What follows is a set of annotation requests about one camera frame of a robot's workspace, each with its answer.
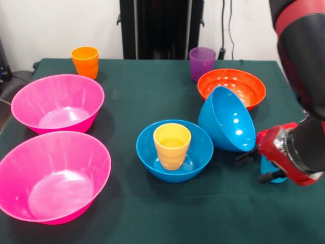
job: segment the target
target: electrical wire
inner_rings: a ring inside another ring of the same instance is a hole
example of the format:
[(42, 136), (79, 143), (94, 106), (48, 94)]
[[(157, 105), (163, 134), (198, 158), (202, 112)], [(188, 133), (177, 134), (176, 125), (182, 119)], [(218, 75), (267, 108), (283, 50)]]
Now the electrical wire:
[(233, 16), (233, 0), (230, 0), (230, 16), (229, 16), (229, 23), (228, 23), (228, 31), (229, 31), (229, 36), (230, 36), (230, 40), (233, 44), (233, 49), (232, 49), (232, 59), (234, 60), (234, 49), (235, 49), (235, 43), (232, 37), (232, 33), (230, 31), (230, 24), (232, 21), (232, 16)]
[(222, 48), (223, 49), (224, 49), (224, 24), (223, 24), (224, 6), (225, 6), (225, 0), (222, 1), (222, 13), (221, 13), (221, 31), (222, 31)]

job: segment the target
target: purple cup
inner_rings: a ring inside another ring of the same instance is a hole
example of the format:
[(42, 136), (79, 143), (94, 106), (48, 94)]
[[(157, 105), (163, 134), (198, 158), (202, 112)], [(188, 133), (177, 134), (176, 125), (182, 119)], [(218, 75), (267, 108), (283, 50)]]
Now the purple cup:
[(189, 52), (189, 66), (191, 78), (198, 82), (205, 73), (213, 70), (216, 52), (207, 47), (196, 47)]

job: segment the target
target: orange cup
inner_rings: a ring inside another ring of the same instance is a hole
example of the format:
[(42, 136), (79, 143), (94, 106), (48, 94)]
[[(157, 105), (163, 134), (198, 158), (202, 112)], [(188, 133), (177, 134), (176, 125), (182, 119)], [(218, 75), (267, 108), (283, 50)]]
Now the orange cup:
[(96, 79), (98, 74), (99, 52), (95, 47), (77, 47), (71, 51), (71, 58), (78, 75)]

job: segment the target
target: pink bowl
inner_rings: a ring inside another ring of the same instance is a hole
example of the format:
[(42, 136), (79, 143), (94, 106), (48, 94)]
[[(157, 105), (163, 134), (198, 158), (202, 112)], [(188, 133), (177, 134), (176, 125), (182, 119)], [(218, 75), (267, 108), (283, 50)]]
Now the pink bowl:
[(92, 136), (59, 131), (34, 137), (0, 162), (0, 209), (28, 222), (71, 221), (89, 208), (110, 172), (110, 154)]
[(103, 88), (80, 75), (53, 75), (21, 89), (11, 112), (38, 134), (53, 131), (86, 132), (104, 102)]

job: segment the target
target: dark green table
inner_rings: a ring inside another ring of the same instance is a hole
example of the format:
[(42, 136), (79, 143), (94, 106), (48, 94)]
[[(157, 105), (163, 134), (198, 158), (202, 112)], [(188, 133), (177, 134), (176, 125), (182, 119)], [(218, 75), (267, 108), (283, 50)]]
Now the dark green table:
[[(217, 61), (259, 77), (265, 100), (251, 116), (256, 130), (300, 121), (302, 111), (276, 62)], [(69, 59), (44, 59), (34, 79), (75, 73)], [(208, 166), (173, 185), (147, 172), (136, 139), (149, 124), (178, 118), (197, 123), (203, 100), (184, 60), (100, 60), (105, 103), (89, 134), (112, 156), (104, 190), (80, 218), (58, 226), (25, 223), (0, 213), (0, 243), (324, 243), (325, 183), (298, 187), (256, 182), (259, 165), (236, 167), (237, 154), (216, 150)], [(0, 158), (34, 132), (11, 118)]]

